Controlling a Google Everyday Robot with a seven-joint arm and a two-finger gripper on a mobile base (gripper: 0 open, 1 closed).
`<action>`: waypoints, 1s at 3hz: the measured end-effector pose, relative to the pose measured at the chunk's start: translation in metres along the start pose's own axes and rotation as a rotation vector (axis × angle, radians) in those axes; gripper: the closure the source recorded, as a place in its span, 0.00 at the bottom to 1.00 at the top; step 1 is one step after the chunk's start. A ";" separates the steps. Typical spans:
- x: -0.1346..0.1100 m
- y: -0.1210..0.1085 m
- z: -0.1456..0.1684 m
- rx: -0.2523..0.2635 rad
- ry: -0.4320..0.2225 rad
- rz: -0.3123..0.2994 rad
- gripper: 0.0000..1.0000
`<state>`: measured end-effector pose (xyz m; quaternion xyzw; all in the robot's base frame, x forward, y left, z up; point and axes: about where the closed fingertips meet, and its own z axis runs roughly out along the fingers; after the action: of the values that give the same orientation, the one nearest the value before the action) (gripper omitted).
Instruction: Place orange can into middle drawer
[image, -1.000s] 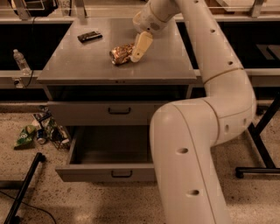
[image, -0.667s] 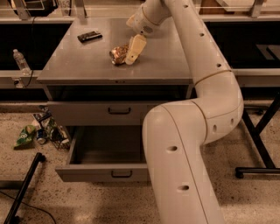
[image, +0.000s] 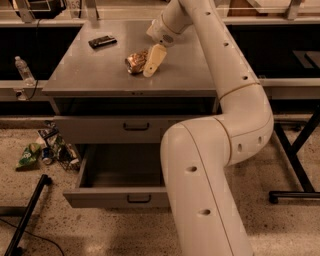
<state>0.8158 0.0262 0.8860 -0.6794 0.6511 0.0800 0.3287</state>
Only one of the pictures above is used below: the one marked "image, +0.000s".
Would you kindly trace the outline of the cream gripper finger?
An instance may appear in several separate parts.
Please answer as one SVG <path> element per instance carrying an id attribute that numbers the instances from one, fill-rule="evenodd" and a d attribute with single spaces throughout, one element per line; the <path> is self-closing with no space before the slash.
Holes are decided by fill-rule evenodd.
<path id="1" fill-rule="evenodd" d="M 157 71 L 167 55 L 167 49 L 160 44 L 152 46 L 147 55 L 147 60 L 143 70 L 144 77 L 151 77 Z"/>

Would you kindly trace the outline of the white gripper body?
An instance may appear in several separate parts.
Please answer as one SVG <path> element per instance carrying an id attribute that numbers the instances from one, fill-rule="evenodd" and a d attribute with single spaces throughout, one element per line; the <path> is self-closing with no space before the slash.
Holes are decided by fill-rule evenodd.
<path id="1" fill-rule="evenodd" d="M 151 37 L 155 43 L 165 47 L 172 47 L 176 43 L 179 35 L 177 31 L 163 21 L 162 17 L 158 17 L 151 22 L 146 34 Z"/>

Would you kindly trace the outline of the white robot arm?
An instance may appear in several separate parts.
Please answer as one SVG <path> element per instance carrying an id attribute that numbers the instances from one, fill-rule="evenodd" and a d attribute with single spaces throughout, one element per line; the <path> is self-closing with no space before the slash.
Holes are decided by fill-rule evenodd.
<path id="1" fill-rule="evenodd" d="M 224 169 L 257 154 L 273 132 L 266 93 L 214 0 L 171 0 L 147 33 L 157 43 L 194 27 L 221 114 L 164 134 L 160 158 L 183 256 L 254 256 Z"/>

